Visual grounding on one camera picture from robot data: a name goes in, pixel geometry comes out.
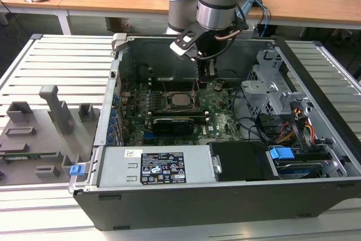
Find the desk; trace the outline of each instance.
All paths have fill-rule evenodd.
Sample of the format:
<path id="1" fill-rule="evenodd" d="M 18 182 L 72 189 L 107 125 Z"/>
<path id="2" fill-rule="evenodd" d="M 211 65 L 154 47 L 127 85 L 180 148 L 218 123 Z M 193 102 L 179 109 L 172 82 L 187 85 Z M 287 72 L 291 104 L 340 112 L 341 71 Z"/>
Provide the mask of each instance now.
<path id="1" fill-rule="evenodd" d="M 71 34 L 71 15 L 167 19 L 169 9 L 168 0 L 3 1 L 12 12 L 56 15 L 64 34 Z M 361 29 L 360 0 L 263 1 L 272 12 L 271 24 L 274 25 Z M 0 12 L 6 12 L 6 9 L 0 6 Z M 249 24 L 257 24 L 261 16 L 259 8 L 252 8 Z"/>
<path id="2" fill-rule="evenodd" d="M 297 27 L 361 29 L 361 0 L 263 0 L 271 24 Z M 259 17 L 252 8 L 249 18 Z"/>

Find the warning label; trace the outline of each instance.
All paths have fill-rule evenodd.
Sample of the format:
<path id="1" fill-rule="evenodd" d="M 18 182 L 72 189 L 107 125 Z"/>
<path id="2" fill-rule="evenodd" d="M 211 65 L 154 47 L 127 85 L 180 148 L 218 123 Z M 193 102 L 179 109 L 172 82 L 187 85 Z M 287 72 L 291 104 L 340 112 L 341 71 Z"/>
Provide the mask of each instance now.
<path id="1" fill-rule="evenodd" d="M 143 185 L 186 183 L 182 152 L 142 154 L 140 182 Z"/>

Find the motherboard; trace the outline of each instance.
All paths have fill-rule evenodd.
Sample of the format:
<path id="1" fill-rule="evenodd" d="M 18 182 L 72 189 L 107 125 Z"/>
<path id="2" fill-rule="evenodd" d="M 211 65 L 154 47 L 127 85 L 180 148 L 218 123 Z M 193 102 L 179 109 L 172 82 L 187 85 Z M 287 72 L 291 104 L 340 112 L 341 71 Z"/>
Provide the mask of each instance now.
<path id="1" fill-rule="evenodd" d="M 188 90 L 166 82 L 158 89 L 142 83 L 124 85 L 120 112 L 126 146 L 206 145 L 242 139 L 232 114 L 233 88 L 223 87 L 222 80 Z"/>

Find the blue latch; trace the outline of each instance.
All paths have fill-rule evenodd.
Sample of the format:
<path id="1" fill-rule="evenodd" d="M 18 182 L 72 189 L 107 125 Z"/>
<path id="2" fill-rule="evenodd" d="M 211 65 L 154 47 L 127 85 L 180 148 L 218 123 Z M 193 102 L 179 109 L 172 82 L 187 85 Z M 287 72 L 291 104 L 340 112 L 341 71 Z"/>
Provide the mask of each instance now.
<path id="1" fill-rule="evenodd" d="M 294 159 L 294 154 L 289 147 L 274 147 L 270 150 L 272 159 Z"/>
<path id="2" fill-rule="evenodd" d="M 70 168 L 71 176 L 84 176 L 85 175 L 85 165 L 73 165 Z"/>

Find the green circuit board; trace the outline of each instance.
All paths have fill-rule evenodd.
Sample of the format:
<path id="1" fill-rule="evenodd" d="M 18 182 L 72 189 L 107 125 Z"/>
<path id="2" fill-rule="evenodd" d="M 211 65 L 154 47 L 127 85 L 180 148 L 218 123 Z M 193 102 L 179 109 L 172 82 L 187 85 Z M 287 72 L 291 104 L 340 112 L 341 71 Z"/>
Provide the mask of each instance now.
<path id="1" fill-rule="evenodd" d="M 126 146 L 171 146 L 171 145 L 206 145 L 212 141 L 240 141 L 241 132 L 236 127 L 236 121 L 229 110 L 232 99 L 228 89 L 215 91 L 216 81 L 208 83 L 207 87 L 197 92 L 197 99 L 203 111 L 208 111 L 207 121 L 196 121 L 193 134 L 185 137 L 155 137 L 152 135 L 152 118 L 148 110 L 157 106 L 162 109 L 167 106 L 162 98 L 163 91 L 152 91 L 142 84 L 130 85 L 126 101 L 123 98 L 122 112 L 127 123 L 125 138 Z"/>

